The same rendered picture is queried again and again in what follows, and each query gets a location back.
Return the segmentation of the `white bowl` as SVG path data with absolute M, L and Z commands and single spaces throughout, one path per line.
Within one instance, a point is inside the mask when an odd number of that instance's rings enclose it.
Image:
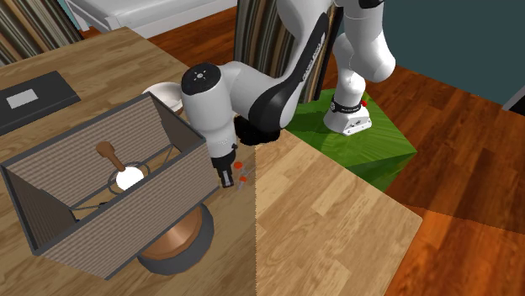
M 149 86 L 143 93 L 151 93 L 175 114 L 181 115 L 183 112 L 183 101 L 181 86 L 175 82 L 159 82 Z

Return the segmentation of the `black book with grey label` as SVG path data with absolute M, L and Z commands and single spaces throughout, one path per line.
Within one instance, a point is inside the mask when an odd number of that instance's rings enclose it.
M 0 89 L 0 135 L 80 101 L 58 71 Z

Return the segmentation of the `table lamp with rectangular shade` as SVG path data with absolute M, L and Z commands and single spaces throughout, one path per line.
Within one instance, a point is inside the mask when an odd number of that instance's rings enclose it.
M 76 219 L 114 172 L 96 151 L 102 141 L 125 162 L 178 153 Z M 149 93 L 0 163 L 0 173 L 33 254 L 105 279 L 219 187 L 204 137 Z

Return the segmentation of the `green robot stand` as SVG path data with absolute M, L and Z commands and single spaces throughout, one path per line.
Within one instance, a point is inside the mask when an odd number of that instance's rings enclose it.
M 416 154 L 410 141 L 368 95 L 363 95 L 372 126 L 354 135 L 328 129 L 323 118 L 334 89 L 321 91 L 316 101 L 300 104 L 286 130 L 364 181 L 385 191 Z

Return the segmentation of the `white bench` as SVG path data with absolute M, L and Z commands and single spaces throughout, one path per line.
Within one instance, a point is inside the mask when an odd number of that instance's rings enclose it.
M 65 0 L 81 30 L 127 27 L 149 39 L 237 5 L 237 0 Z

